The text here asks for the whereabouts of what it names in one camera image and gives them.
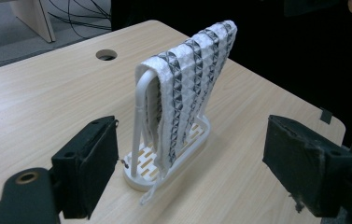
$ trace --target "fabric sample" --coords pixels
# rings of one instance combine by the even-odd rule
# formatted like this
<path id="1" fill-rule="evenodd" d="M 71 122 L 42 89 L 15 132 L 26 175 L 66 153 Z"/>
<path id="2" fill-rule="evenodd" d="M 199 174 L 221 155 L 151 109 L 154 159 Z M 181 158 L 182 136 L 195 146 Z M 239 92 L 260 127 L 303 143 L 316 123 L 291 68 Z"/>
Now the fabric sample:
<path id="1" fill-rule="evenodd" d="M 143 132 L 157 155 L 157 181 L 165 178 L 183 148 L 230 54 L 236 32 L 233 21 L 218 22 L 136 67 L 137 82 L 149 69 L 156 74 L 146 90 Z"/>

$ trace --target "gray floor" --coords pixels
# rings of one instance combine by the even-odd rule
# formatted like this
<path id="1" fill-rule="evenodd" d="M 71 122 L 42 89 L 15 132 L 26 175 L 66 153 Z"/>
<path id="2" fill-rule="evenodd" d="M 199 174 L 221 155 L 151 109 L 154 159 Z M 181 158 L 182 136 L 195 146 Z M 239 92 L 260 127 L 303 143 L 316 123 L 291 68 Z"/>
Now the gray floor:
<path id="1" fill-rule="evenodd" d="M 86 18 L 71 16 L 71 20 L 110 28 L 110 20 L 102 19 L 104 16 L 97 13 L 99 10 L 92 1 L 43 0 L 43 3 L 47 6 L 49 13 L 66 19 L 68 19 L 68 14 L 66 13 L 68 11 L 68 2 L 70 3 L 70 14 L 89 17 Z M 105 12 L 110 12 L 110 0 L 94 0 L 94 3 L 96 3 Z M 74 29 L 76 30 L 74 31 L 73 27 L 69 23 L 60 21 L 53 16 L 49 17 L 53 32 L 56 37 L 56 41 L 51 43 L 45 41 L 41 36 L 39 36 L 17 17 L 15 17 L 12 13 L 9 3 L 0 3 L 0 66 L 14 63 L 19 60 L 45 53 L 54 49 L 62 48 L 70 44 L 82 41 L 86 38 L 92 38 L 110 32 L 110 30 L 103 30 L 80 25 L 73 25 Z"/>

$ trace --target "black pattern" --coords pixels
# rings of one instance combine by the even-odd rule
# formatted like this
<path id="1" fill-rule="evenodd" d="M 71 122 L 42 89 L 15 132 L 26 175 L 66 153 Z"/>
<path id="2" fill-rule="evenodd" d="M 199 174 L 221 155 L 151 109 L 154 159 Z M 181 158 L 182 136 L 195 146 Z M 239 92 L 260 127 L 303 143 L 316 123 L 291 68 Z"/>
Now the black pattern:
<path id="1" fill-rule="evenodd" d="M 158 115 L 156 121 L 159 123 L 162 119 L 162 92 L 161 92 L 161 82 L 158 82 L 158 95 L 157 95 L 157 105 L 158 105 Z"/>
<path id="2" fill-rule="evenodd" d="M 146 111 L 146 124 L 149 124 L 149 116 L 148 116 L 148 105 L 145 104 L 145 111 Z M 151 134 L 149 127 L 147 126 L 147 132 Z"/>
<path id="3" fill-rule="evenodd" d="M 205 100 L 205 97 L 208 94 L 208 91 L 210 90 L 210 87 L 212 85 L 214 85 L 214 72 L 216 70 L 216 65 L 217 65 L 218 55 L 219 55 L 219 50 L 218 50 L 219 38 L 216 35 L 216 33 L 214 33 L 211 30 L 208 30 L 208 29 L 202 30 L 201 32 L 199 32 L 199 34 L 207 35 L 208 37 L 210 37 L 210 39 L 213 42 L 213 44 L 211 45 L 211 50 L 213 50 L 213 58 L 212 58 L 213 62 L 209 65 L 210 72 L 208 74 L 207 88 L 204 90 L 204 96 L 203 96 L 202 101 L 199 105 L 199 109 L 200 109 L 202 107 L 204 100 Z"/>
<path id="4" fill-rule="evenodd" d="M 226 58 L 229 56 L 229 53 L 231 51 L 232 48 L 232 38 L 233 38 L 233 33 L 231 32 L 232 27 L 230 26 L 229 23 L 227 23 L 226 21 L 220 22 L 219 24 L 223 25 L 225 30 L 226 30 L 226 36 L 227 36 L 227 46 L 226 46 L 226 54 L 225 54 L 225 58 L 222 61 L 221 67 L 219 68 L 219 72 L 221 72 L 225 62 L 226 62 Z"/>
<path id="5" fill-rule="evenodd" d="M 194 84 L 193 84 L 193 92 L 195 92 L 195 95 L 193 97 L 193 102 L 191 105 L 191 109 L 190 109 L 190 117 L 189 117 L 189 125 L 191 126 L 194 122 L 195 117 L 192 115 L 193 111 L 195 110 L 195 107 L 197 105 L 197 99 L 198 96 L 201 94 L 202 92 L 202 75 L 203 75 L 203 59 L 202 59 L 202 49 L 200 47 L 200 45 L 194 41 L 193 39 L 188 39 L 187 41 L 185 41 L 185 45 L 187 45 L 188 47 L 190 47 L 193 51 L 193 60 L 195 61 L 195 67 L 194 67 L 194 72 L 195 72 L 195 76 L 194 76 Z M 186 138 L 186 135 L 188 134 L 188 132 L 185 132 L 184 135 L 184 140 Z"/>
<path id="6" fill-rule="evenodd" d="M 170 150 L 169 162 L 173 164 L 176 160 L 176 140 L 178 137 L 178 126 L 181 116 L 182 104 L 182 73 L 176 55 L 171 51 L 166 51 L 158 55 L 159 58 L 165 60 L 169 65 L 170 71 L 173 75 L 173 107 L 174 117 L 172 121 L 172 130 L 170 135 Z"/>

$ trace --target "round hole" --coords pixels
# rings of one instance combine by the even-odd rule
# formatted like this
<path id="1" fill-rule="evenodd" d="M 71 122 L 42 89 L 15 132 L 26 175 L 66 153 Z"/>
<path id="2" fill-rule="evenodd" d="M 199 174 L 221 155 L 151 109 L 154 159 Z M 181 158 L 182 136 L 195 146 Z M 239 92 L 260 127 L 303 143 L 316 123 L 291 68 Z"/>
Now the round hole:
<path id="1" fill-rule="evenodd" d="M 23 185 L 23 184 L 31 183 L 37 179 L 38 179 L 37 172 L 27 172 L 27 173 L 24 173 L 24 174 L 18 176 L 18 178 L 16 179 L 16 183 Z"/>
<path id="2" fill-rule="evenodd" d="M 71 157 L 73 157 L 74 155 L 75 155 L 74 152 L 67 152 L 67 153 L 64 154 L 64 156 L 65 156 L 66 158 L 71 158 Z"/>
<path id="3" fill-rule="evenodd" d="M 116 59 L 118 54 L 112 49 L 101 49 L 97 51 L 96 57 L 101 61 L 111 61 Z"/>

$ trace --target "black plastic part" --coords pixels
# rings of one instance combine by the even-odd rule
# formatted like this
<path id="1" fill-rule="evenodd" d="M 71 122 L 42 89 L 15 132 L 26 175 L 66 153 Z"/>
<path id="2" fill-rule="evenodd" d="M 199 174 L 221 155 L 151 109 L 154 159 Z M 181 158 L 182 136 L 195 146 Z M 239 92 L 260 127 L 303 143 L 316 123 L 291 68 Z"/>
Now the black plastic part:
<path id="1" fill-rule="evenodd" d="M 337 187 L 352 169 L 352 153 L 293 119 L 271 115 L 263 162 L 314 216 L 337 216 Z"/>
<path id="2" fill-rule="evenodd" d="M 5 183 L 0 201 L 0 224 L 15 223 L 60 223 L 46 169 L 24 170 Z"/>
<path id="3" fill-rule="evenodd" d="M 90 218 L 119 158 L 113 116 L 92 121 L 52 157 L 64 218 Z"/>
<path id="4" fill-rule="evenodd" d="M 329 110 L 326 110 L 324 108 L 321 108 L 321 110 L 323 112 L 321 113 L 320 119 L 328 124 L 331 124 L 332 113 Z"/>

